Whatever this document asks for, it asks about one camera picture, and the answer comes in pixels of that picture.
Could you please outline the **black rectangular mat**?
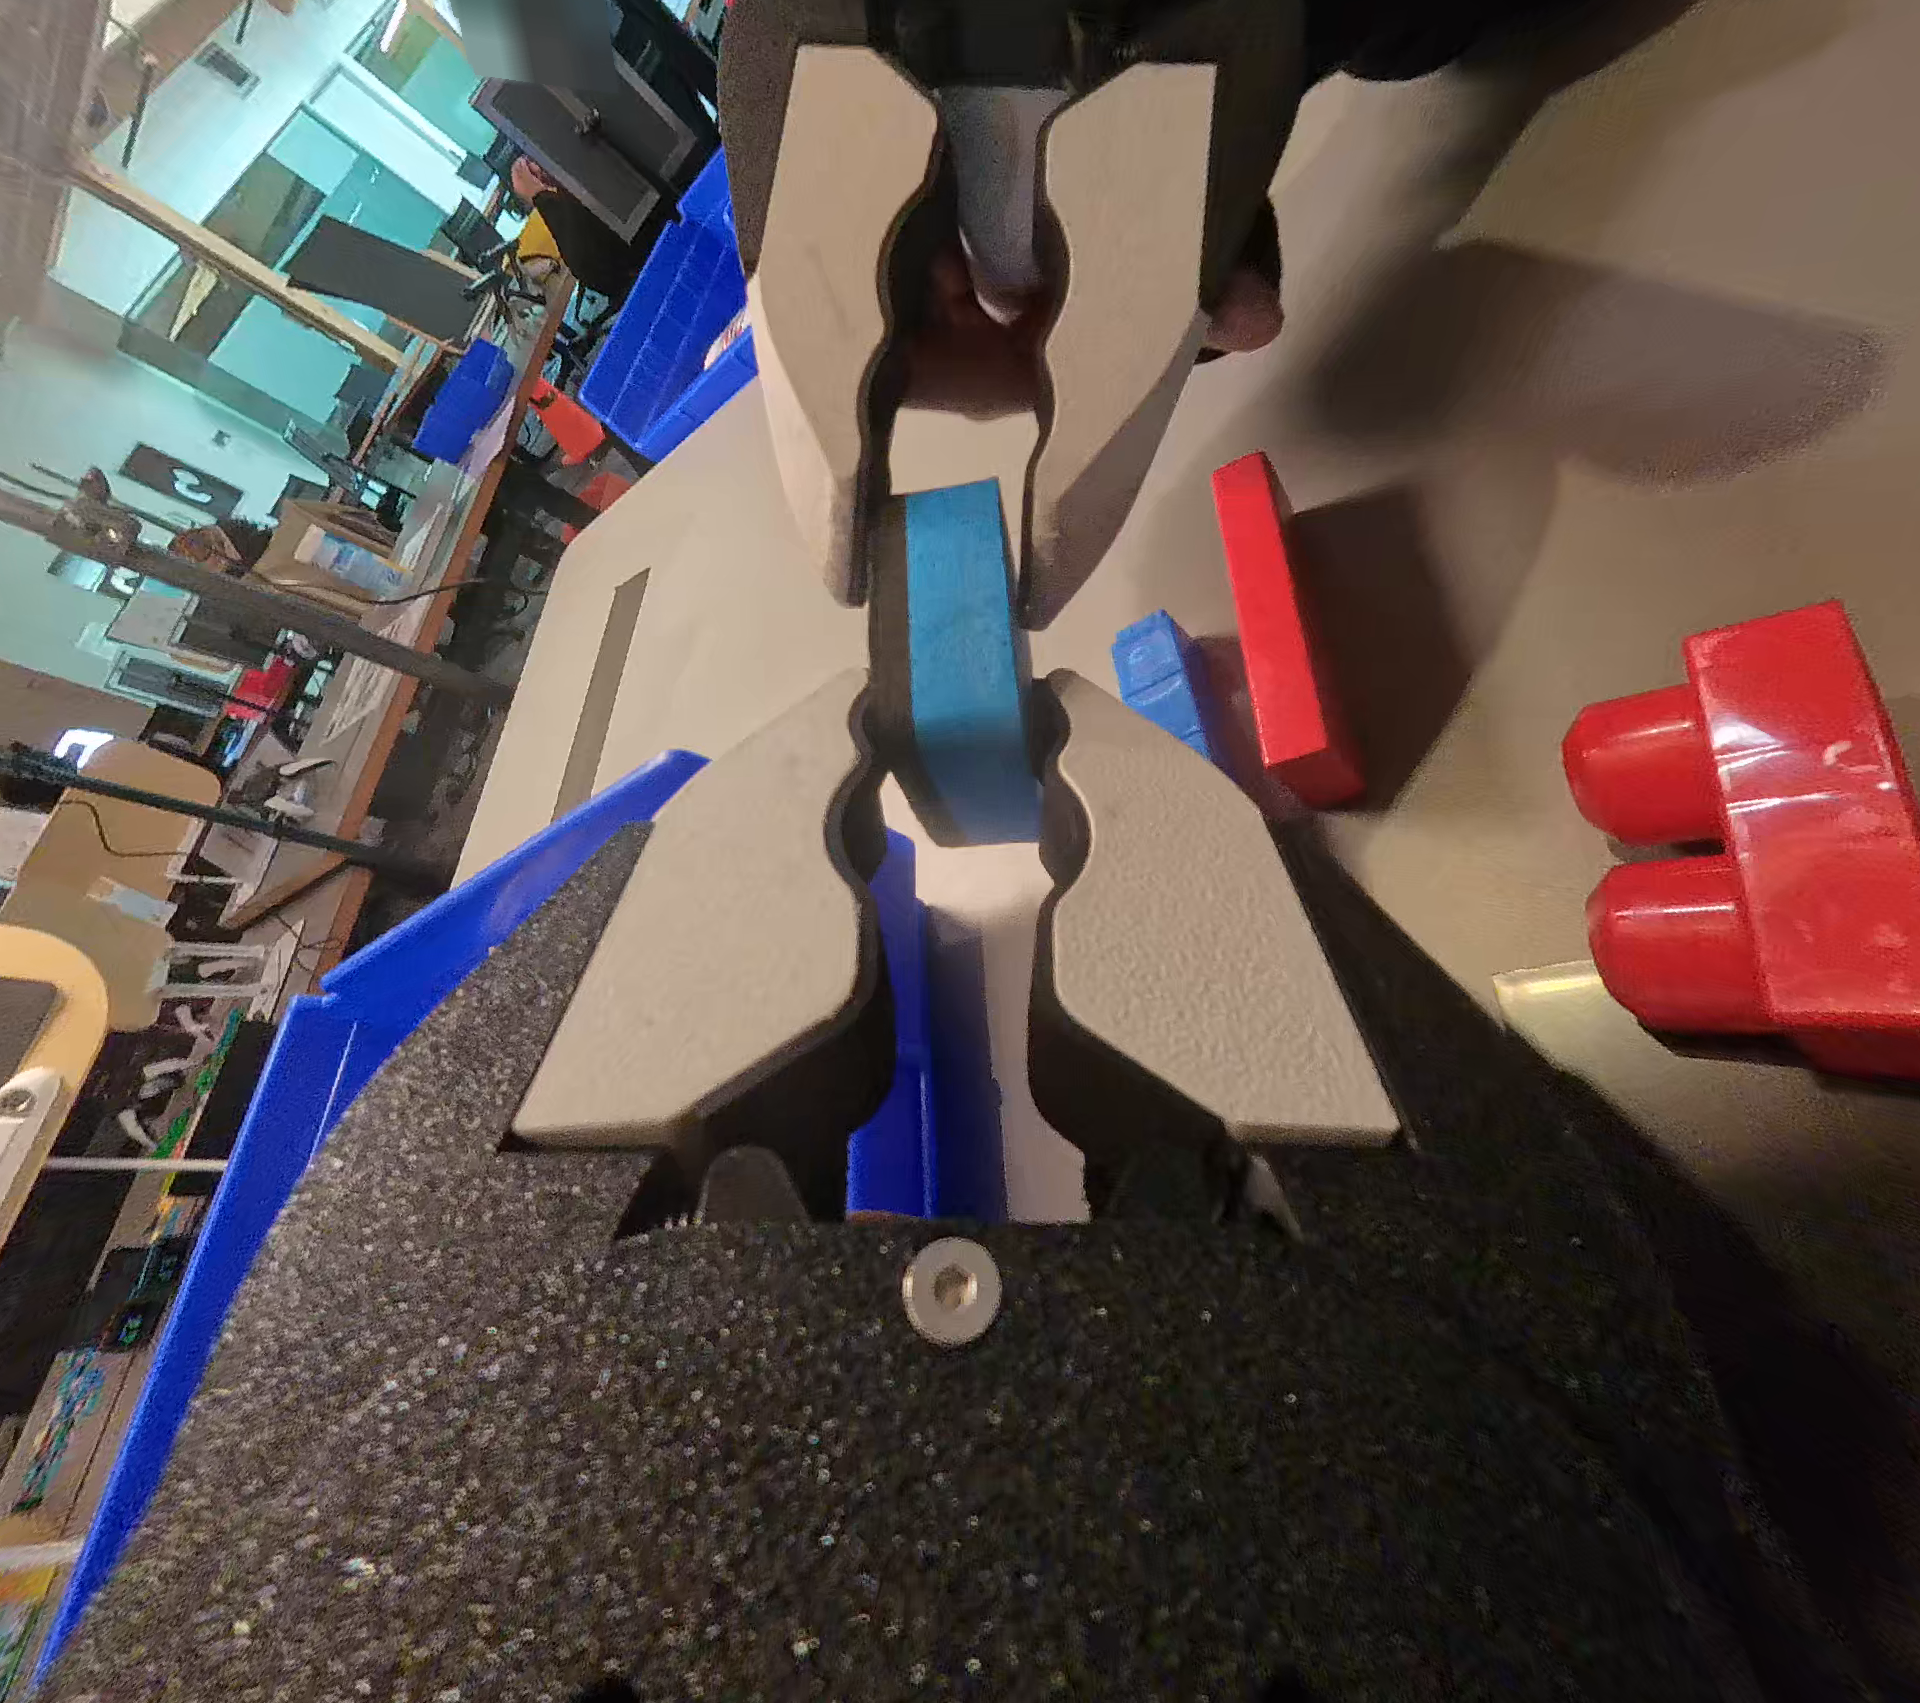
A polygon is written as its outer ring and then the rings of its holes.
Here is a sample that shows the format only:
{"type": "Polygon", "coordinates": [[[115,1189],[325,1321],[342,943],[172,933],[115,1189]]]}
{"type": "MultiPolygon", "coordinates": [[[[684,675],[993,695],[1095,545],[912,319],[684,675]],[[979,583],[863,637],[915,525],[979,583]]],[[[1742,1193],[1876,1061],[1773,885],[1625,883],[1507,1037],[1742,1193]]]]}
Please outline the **black rectangular mat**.
{"type": "Polygon", "coordinates": [[[1493,977],[1503,1023],[1689,1199],[1667,1251],[1714,1377],[1818,1571],[1915,1607],[1915,1091],[1812,1071],[1762,1035],[1662,1031],[1593,963],[1493,977]]]}

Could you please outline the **black board on plywood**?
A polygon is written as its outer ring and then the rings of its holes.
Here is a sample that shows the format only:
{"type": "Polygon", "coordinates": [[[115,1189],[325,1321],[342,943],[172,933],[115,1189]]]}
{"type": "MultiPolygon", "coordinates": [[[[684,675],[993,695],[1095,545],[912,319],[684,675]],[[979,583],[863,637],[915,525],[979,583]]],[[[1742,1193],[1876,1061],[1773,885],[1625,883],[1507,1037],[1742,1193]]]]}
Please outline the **black board on plywood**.
{"type": "Polygon", "coordinates": [[[44,931],[1,925],[1,1237],[9,1237],[107,1037],[96,963],[44,931]]]}

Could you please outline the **slim black panel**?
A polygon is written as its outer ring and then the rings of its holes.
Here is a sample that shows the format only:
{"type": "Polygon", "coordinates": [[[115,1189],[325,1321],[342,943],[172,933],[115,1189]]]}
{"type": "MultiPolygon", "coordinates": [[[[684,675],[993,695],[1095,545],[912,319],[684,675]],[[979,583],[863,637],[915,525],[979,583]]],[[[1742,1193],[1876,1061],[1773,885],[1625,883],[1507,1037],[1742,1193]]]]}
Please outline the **slim black panel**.
{"type": "Polygon", "coordinates": [[[303,291],[364,305],[438,343],[464,339],[477,313],[477,275],[468,267],[333,217],[313,223],[281,273],[303,291]]]}

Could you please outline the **blue divided storage bin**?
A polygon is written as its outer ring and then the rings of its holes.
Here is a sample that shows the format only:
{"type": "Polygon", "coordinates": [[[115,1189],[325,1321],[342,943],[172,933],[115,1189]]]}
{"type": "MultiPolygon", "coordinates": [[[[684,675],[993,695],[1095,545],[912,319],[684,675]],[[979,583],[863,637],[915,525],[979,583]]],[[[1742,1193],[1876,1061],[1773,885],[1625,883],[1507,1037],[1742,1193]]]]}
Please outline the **blue divided storage bin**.
{"type": "Polygon", "coordinates": [[[582,405],[639,457],[679,441],[690,403],[728,325],[748,305],[725,157],[715,151],[685,187],[632,291],[611,315],[577,387],[582,405]]]}

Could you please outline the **red two-stud brick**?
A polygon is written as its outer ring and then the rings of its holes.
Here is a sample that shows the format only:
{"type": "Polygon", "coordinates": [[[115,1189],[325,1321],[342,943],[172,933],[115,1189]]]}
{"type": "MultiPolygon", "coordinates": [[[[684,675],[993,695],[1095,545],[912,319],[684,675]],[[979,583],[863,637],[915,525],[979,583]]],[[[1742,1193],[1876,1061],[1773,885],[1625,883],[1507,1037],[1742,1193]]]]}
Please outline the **red two-stud brick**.
{"type": "Polygon", "coordinates": [[[1663,1037],[1917,1081],[1917,809],[1840,601],[1694,633],[1679,683],[1582,707],[1571,803],[1619,849],[1586,903],[1603,989],[1663,1037]]]}

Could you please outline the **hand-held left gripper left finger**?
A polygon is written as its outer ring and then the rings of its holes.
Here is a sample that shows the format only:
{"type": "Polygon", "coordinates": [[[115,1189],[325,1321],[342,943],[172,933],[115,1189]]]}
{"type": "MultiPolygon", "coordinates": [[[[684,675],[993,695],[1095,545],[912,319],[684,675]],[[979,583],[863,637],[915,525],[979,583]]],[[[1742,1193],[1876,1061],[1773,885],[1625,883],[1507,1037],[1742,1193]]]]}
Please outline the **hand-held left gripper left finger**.
{"type": "Polygon", "coordinates": [[[660,807],[512,1119],[535,1145],[845,1151],[893,1079],[868,673],[660,807]]]}

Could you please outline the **small blue storage bin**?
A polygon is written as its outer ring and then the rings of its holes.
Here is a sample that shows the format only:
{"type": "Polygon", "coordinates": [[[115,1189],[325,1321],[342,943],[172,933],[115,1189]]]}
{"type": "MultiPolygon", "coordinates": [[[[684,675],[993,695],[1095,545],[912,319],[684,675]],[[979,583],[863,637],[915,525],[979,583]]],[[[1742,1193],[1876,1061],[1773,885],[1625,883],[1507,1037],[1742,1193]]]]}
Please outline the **small blue storage bin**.
{"type": "Polygon", "coordinates": [[[515,363],[489,339],[472,341],[445,371],[421,413],[410,449],[424,461],[456,465],[515,389],[515,363]]]}

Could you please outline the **black monitor on stand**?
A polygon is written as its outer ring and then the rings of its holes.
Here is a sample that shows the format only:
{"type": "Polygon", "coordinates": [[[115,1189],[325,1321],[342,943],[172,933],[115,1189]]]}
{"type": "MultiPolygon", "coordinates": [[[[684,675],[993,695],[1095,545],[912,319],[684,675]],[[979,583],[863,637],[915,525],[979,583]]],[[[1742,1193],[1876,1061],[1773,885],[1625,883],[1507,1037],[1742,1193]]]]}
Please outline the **black monitor on stand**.
{"type": "Polygon", "coordinates": [[[701,113],[677,113],[622,61],[613,69],[615,87],[604,93],[483,79],[470,103],[608,229],[629,239],[653,215],[677,219],[715,131],[701,113]]]}

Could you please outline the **blue pad with black base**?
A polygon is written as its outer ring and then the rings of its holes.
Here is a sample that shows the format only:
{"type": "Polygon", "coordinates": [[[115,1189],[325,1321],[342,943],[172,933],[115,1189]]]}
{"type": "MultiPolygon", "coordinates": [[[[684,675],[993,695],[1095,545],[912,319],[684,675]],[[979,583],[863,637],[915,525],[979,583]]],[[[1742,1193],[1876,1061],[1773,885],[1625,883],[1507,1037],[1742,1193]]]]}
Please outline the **blue pad with black base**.
{"type": "Polygon", "coordinates": [[[1032,675],[993,479],[881,503],[868,641],[868,735],[925,835],[947,849],[1033,843],[1032,675]]]}

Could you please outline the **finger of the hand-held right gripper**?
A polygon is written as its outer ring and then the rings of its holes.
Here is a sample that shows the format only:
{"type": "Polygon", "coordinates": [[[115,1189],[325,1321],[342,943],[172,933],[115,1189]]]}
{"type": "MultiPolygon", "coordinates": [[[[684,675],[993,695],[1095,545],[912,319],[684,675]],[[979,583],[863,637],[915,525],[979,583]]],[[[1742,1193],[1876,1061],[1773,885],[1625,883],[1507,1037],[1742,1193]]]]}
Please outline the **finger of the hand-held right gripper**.
{"type": "Polygon", "coordinates": [[[1039,145],[1055,307],[1021,491],[1020,623],[1049,625],[1120,535],[1201,349],[1215,69],[1145,63],[1039,145]]]}
{"type": "Polygon", "coordinates": [[[757,261],[745,281],[763,419],[808,563],[866,599],[881,393],[899,341],[895,263],[940,177],[933,99],[866,45],[797,49],[757,261]]]}

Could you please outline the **black tripod pole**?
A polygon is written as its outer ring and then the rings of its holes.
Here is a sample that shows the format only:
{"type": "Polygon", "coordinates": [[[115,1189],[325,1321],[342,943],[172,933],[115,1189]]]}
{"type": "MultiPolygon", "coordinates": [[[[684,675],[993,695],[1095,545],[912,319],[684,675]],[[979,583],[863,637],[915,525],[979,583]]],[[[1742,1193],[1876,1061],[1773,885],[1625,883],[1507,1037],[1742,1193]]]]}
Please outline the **black tripod pole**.
{"type": "Polygon", "coordinates": [[[184,593],[248,613],[275,627],[297,631],[321,649],[368,659],[398,675],[415,679],[436,691],[482,707],[503,707],[513,687],[491,675],[461,667],[426,645],[395,641],[365,627],[359,619],[327,609],[311,597],[300,597],[273,585],[252,581],[245,575],[227,575],[215,567],[194,563],[157,545],[145,545],[136,531],[119,523],[121,513],[107,505],[70,503],[50,507],[5,487],[1,493],[1,521],[35,535],[67,555],[127,567],[134,573],[174,585],[184,593]]]}

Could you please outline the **low blue storage bin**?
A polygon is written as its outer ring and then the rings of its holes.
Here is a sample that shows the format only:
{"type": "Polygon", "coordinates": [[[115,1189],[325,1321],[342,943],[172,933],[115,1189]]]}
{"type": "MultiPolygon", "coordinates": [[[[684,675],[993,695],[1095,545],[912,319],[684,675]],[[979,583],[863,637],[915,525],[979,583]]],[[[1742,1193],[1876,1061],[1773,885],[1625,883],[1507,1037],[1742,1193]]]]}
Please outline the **low blue storage bin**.
{"type": "Polygon", "coordinates": [[[745,327],[639,431],[632,455],[656,465],[756,381],[756,341],[745,327]]]}

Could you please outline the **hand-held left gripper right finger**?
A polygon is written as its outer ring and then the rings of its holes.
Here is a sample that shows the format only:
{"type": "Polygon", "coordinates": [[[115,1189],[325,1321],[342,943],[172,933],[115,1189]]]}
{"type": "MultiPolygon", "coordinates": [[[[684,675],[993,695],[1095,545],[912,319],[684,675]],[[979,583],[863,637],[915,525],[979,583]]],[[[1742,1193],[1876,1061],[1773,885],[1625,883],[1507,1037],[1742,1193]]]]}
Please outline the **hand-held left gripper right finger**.
{"type": "Polygon", "coordinates": [[[1073,669],[1048,719],[1026,1075],[1075,1147],[1381,1145],[1400,1113],[1260,805],[1073,669]]]}

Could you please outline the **blue segmented bar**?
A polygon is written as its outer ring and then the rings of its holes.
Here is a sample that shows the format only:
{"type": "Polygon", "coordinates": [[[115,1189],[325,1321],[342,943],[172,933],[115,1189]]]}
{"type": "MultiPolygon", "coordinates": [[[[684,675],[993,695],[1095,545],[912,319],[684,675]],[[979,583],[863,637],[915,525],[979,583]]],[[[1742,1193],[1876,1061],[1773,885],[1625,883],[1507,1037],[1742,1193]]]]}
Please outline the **blue segmented bar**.
{"type": "Polygon", "coordinates": [[[1127,709],[1237,777],[1229,705],[1212,661],[1167,611],[1147,611],[1120,629],[1112,663],[1127,709]]]}

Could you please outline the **red block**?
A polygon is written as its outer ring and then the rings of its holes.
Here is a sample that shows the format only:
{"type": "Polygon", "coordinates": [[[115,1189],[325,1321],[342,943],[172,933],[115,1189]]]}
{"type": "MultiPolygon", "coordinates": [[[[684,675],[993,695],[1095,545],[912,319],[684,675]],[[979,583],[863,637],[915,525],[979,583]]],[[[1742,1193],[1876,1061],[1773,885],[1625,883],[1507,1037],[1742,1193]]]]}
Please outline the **red block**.
{"type": "Polygon", "coordinates": [[[1212,509],[1260,769],[1312,809],[1355,803],[1366,791],[1362,759],[1325,659],[1294,549],[1289,503],[1272,459],[1250,451],[1215,467],[1212,509]]]}

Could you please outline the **deep blue storage bin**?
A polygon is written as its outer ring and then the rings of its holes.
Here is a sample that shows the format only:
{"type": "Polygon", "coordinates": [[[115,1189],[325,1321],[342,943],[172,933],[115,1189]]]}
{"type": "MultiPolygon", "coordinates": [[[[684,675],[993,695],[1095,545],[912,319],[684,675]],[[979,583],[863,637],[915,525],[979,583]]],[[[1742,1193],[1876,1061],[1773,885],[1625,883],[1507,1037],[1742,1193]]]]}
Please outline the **deep blue storage bin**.
{"type": "MultiPolygon", "coordinates": [[[[340,961],[283,1011],[176,1301],[157,1323],[155,1355],[127,1435],[27,1669],[27,1699],[35,1699],[143,1517],[232,1299],[278,1211],[352,1101],[398,1045],[600,847],[625,827],[653,821],[705,763],[688,751],[651,757],[340,961]]],[[[943,1055],[929,915],[917,897],[917,847],[907,835],[885,833],[871,889],[892,977],[895,1067],[877,1115],[850,1143],[848,1207],[997,1217],[1003,1171],[993,1073],[943,1055]]]]}

